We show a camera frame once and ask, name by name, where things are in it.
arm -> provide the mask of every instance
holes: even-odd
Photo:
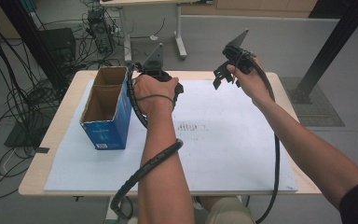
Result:
[[[227,69],[264,114],[298,167],[312,179],[324,197],[339,208],[342,197],[358,185],[358,166],[275,104],[255,70],[245,75],[232,65]]]
[[[178,82],[173,78],[161,83],[149,76],[141,76],[134,86],[135,96],[161,94],[174,96]],[[147,136],[141,165],[176,141],[172,122],[172,102],[163,97],[138,101],[147,115]],[[194,223],[190,192],[178,153],[171,155],[139,182],[140,223]]]

wooden table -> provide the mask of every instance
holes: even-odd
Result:
[[[213,79],[212,72],[203,71],[168,71],[172,77],[179,77],[182,80],[211,80]],[[54,157],[56,155],[59,144],[66,133],[68,125],[72,116],[79,104],[79,101],[86,89],[86,86],[93,80],[97,71],[80,71],[77,72],[71,86],[65,94],[62,103],[57,111],[54,120],[51,122],[48,131],[41,143],[41,147],[48,147],[48,153],[36,153],[34,159],[23,178],[19,193],[28,196],[41,195],[70,195],[74,196],[73,192],[59,192],[51,193],[44,190],[45,184],[48,180],[48,175],[51,170]],[[274,90],[277,103],[283,107],[292,117],[296,119],[296,113],[287,98],[285,90],[276,74],[267,73],[268,79]],[[313,182],[296,166],[290,156],[289,162],[294,171],[295,180],[298,184],[298,191],[296,194],[320,194],[319,189]],[[101,192],[77,192],[76,195],[82,196],[111,196]]]
[[[123,7],[127,6],[140,6],[140,5],[155,5],[155,4],[176,4],[176,31],[173,32],[175,35],[176,45],[179,49],[180,56],[184,59],[187,56],[185,45],[181,36],[181,3],[192,3],[197,0],[110,0],[101,1],[102,7],[116,7],[120,16],[122,32],[124,35],[124,60],[126,63],[131,63],[131,39],[127,33],[125,25],[126,17],[124,15]]]

open box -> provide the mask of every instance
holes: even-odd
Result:
[[[124,149],[131,104],[127,97],[127,67],[104,67],[92,84],[80,124],[96,149]]]

hand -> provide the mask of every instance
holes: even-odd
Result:
[[[154,110],[164,108],[172,112],[174,89],[178,82],[178,77],[173,77],[168,82],[160,82],[148,75],[137,77],[133,88],[141,112],[146,116],[149,116]]]
[[[260,61],[257,58],[254,58],[254,60],[260,65]],[[255,69],[248,75],[245,75],[239,68],[229,64],[227,70],[238,79],[242,90],[252,98],[254,104],[260,100],[270,99],[267,88]]]

black pole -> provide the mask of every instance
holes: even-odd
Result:
[[[0,0],[0,7],[19,33],[22,41],[27,45],[42,70],[45,72],[52,87],[61,99],[65,95],[69,81],[62,75],[51,53],[43,43],[34,21],[21,4],[21,0]]]
[[[294,104],[311,104],[310,93],[357,27],[358,0],[354,0],[324,43],[306,75],[295,90],[289,91],[289,97]]]

